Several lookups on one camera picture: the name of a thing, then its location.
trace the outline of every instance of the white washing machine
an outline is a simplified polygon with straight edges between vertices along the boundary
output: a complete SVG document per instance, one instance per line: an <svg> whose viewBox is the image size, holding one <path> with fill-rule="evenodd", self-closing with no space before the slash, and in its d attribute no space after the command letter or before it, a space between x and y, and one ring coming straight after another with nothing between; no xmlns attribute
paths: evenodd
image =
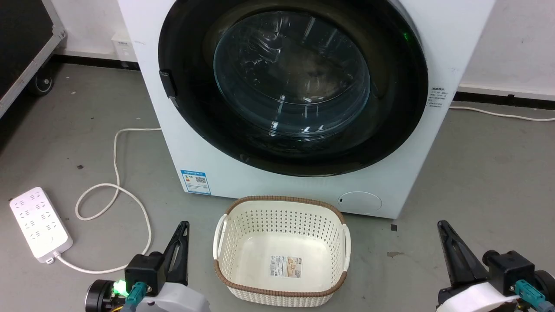
<svg viewBox="0 0 555 312"><path fill-rule="evenodd" d="M186 192L384 218L401 212L493 3L119 0Z"/></svg>

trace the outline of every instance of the white power strip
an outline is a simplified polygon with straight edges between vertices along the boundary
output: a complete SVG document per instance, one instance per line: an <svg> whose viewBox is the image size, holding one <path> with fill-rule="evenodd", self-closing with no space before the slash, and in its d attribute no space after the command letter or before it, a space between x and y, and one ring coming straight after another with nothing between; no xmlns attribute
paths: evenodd
<svg viewBox="0 0 555 312"><path fill-rule="evenodd" d="M73 245L60 217L42 188L34 188L9 202L13 215L33 252L41 263L54 262L55 253Z"/></svg>

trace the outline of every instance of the washing machine drum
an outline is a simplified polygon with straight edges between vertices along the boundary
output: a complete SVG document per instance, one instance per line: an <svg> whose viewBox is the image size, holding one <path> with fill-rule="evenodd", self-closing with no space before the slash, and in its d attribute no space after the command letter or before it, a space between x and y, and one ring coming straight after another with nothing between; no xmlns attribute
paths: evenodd
<svg viewBox="0 0 555 312"><path fill-rule="evenodd" d="M414 131L428 90L410 20L379 0L177 0L159 65L166 93L206 141L303 177L391 154Z"/></svg>

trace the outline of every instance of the glowing green led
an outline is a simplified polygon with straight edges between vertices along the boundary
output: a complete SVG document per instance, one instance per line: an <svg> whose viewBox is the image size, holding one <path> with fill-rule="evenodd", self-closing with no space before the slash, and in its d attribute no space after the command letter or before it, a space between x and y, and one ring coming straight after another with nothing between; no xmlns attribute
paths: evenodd
<svg viewBox="0 0 555 312"><path fill-rule="evenodd" d="M123 279L120 279L120 280L118 280L117 282L114 283L114 289L112 290L112 292L117 294L117 295L124 296L124 297L129 296L129 293L127 292L125 281Z"/></svg>

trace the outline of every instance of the laundry basket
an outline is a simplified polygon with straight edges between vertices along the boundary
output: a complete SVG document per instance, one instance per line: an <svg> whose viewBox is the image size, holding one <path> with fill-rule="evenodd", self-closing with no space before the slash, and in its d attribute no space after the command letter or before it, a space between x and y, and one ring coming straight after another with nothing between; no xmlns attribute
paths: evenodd
<svg viewBox="0 0 555 312"><path fill-rule="evenodd" d="M245 197L218 222L213 256L216 274L237 298L319 306L345 281L351 237L339 210L328 203Z"/></svg>

